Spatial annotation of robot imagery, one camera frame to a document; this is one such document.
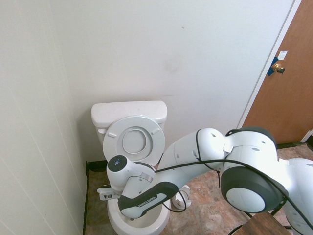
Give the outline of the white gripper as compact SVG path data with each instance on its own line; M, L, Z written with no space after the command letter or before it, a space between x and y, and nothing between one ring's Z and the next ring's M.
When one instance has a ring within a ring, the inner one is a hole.
M122 195L122 191L116 191L113 188L98 188L97 192L101 201L118 199Z

